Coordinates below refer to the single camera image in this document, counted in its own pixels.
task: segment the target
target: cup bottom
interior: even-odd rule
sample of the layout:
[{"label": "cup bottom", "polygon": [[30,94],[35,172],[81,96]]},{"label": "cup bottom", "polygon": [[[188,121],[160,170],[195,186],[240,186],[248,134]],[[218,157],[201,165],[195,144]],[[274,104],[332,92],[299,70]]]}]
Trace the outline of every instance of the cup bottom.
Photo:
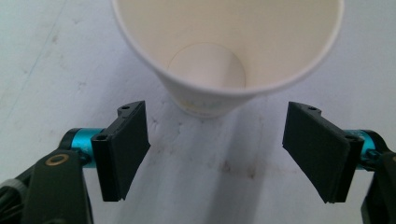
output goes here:
[{"label": "cup bottom", "polygon": [[200,43],[182,49],[168,70],[198,86],[216,89],[246,86],[244,66],[229,49],[217,44]]}]

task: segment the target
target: cup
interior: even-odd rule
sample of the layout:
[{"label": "cup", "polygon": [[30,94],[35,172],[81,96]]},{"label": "cup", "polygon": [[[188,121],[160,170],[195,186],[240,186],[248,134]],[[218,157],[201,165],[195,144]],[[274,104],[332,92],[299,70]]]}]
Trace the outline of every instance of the cup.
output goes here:
[{"label": "cup", "polygon": [[114,0],[118,24],[175,103],[227,113],[305,77],[339,32],[343,0]]}]

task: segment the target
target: tabletop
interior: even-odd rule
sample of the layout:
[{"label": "tabletop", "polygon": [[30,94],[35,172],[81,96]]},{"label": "tabletop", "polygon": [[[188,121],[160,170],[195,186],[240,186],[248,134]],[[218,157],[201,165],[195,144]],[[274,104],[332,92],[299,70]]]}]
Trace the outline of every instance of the tabletop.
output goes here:
[{"label": "tabletop", "polygon": [[215,119],[171,101],[131,51],[108,0],[0,1],[0,182],[76,127],[107,127],[145,100],[151,148],[125,201],[104,203],[84,169],[95,223],[361,223],[373,174],[325,204],[282,147],[288,102],[396,147],[396,1],[346,1],[340,35],[307,78]]}]

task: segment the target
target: cup rim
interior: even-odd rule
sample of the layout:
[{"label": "cup rim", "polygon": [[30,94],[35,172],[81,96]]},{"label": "cup rim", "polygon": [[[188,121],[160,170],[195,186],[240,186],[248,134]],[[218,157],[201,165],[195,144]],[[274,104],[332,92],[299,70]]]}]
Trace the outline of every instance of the cup rim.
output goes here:
[{"label": "cup rim", "polygon": [[278,81],[276,83],[272,83],[269,85],[265,85],[262,87],[254,87],[254,88],[248,88],[248,89],[213,89],[209,87],[204,87],[204,86],[199,86],[195,85],[189,81],[184,80],[181,77],[172,75],[169,71],[167,71],[165,68],[160,66],[158,63],[156,63],[143,49],[140,47],[140,45],[137,43],[137,41],[132,37],[131,34],[128,33],[128,30],[126,28],[126,25],[121,18],[121,13],[120,13],[120,7],[119,7],[119,1],[120,0],[112,0],[112,7],[113,7],[113,12],[115,13],[116,19],[117,19],[117,25],[121,29],[122,36],[126,39],[127,44],[131,47],[132,50],[136,52],[136,55],[148,66],[152,67],[156,73],[157,76],[159,74],[163,75],[167,79],[170,79],[173,82],[176,82],[176,84],[185,86],[189,89],[193,89],[195,91],[200,91],[200,92],[205,92],[209,94],[215,94],[215,95],[220,95],[220,96],[239,96],[239,97],[246,97],[246,96],[253,96],[253,95],[258,95],[258,94],[264,94],[272,91],[279,91],[283,90],[284,88],[287,88],[288,86],[304,79],[307,77],[311,72],[317,68],[321,62],[324,61],[324,58],[329,54],[330,49],[332,48],[332,45],[334,44],[335,40],[337,39],[337,36],[341,30],[341,23],[344,18],[344,10],[345,10],[345,3],[344,0],[336,0],[338,3],[338,10],[337,10],[337,17],[335,21],[335,25],[332,28],[332,32],[329,35],[329,38],[322,48],[322,50],[319,52],[319,54],[315,57],[314,60],[312,60],[309,64],[307,64],[303,69],[301,69],[298,73],[296,73],[292,77],[288,77],[286,79],[283,79],[281,81]]}]

